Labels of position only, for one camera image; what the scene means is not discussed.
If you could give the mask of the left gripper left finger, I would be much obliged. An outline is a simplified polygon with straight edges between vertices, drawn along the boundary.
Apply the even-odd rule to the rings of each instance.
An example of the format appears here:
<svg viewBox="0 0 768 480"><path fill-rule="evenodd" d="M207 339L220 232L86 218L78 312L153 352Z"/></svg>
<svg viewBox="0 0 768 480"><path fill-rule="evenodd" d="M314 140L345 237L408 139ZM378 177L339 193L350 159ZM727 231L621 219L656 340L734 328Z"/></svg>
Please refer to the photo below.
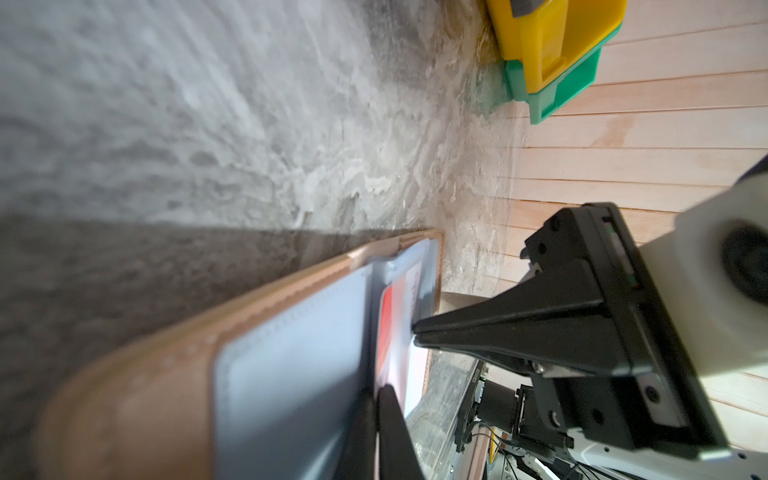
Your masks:
<svg viewBox="0 0 768 480"><path fill-rule="evenodd" d="M372 480L376 472L378 407L374 394L359 396L333 478L337 480Z"/></svg>

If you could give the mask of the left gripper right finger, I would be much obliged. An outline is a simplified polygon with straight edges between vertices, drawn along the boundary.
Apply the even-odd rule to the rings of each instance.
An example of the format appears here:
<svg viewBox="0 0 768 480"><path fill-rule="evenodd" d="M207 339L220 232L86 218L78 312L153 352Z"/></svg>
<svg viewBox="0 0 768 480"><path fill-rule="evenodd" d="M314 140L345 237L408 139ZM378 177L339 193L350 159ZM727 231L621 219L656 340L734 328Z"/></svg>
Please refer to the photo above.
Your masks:
<svg viewBox="0 0 768 480"><path fill-rule="evenodd" d="M378 394L379 478L424 480L411 437L392 385Z"/></svg>

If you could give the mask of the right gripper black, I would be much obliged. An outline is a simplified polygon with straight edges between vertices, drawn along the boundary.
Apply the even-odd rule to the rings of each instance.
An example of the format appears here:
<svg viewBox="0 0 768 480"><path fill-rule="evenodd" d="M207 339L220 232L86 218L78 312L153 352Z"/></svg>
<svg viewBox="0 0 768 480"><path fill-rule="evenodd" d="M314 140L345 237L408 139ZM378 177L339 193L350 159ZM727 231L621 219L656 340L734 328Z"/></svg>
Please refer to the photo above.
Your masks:
<svg viewBox="0 0 768 480"><path fill-rule="evenodd" d="M564 208L526 240L538 272L480 303L415 323L418 345L535 380L553 424L625 450L714 459L727 440L617 206Z"/></svg>

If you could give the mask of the white card red circles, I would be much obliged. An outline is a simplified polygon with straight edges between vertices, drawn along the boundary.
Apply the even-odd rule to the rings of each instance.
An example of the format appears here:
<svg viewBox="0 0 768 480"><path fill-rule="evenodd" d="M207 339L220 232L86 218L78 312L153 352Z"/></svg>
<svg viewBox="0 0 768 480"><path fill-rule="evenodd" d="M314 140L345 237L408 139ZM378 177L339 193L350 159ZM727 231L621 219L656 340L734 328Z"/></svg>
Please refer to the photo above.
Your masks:
<svg viewBox="0 0 768 480"><path fill-rule="evenodd" d="M422 396L426 354L413 345L412 322L419 304L422 263L396 274L380 299L376 385L391 385L407 417Z"/></svg>

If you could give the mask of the tan leather card holder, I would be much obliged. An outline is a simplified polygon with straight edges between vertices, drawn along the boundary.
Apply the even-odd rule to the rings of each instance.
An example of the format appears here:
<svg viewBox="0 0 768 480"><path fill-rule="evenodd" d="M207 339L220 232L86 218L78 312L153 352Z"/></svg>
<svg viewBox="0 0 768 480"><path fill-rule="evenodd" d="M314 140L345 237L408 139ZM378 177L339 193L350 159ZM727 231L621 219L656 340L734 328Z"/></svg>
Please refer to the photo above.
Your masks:
<svg viewBox="0 0 768 480"><path fill-rule="evenodd" d="M334 479L359 396L382 388L384 288L421 262L412 327L436 314L443 245L368 243L87 366L41 416L40 477Z"/></svg>

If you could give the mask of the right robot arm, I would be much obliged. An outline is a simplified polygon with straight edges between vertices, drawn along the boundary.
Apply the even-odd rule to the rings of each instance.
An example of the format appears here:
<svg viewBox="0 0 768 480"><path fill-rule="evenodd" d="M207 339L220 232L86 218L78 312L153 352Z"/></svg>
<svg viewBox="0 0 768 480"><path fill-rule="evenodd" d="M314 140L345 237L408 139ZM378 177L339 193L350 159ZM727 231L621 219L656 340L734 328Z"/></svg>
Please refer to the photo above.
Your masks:
<svg viewBox="0 0 768 480"><path fill-rule="evenodd" d="M530 236L527 279L417 322L419 346L526 376L487 385L477 416L570 479L763 479L734 448L706 377L767 358L767 224L702 205L634 241L617 206L559 210Z"/></svg>

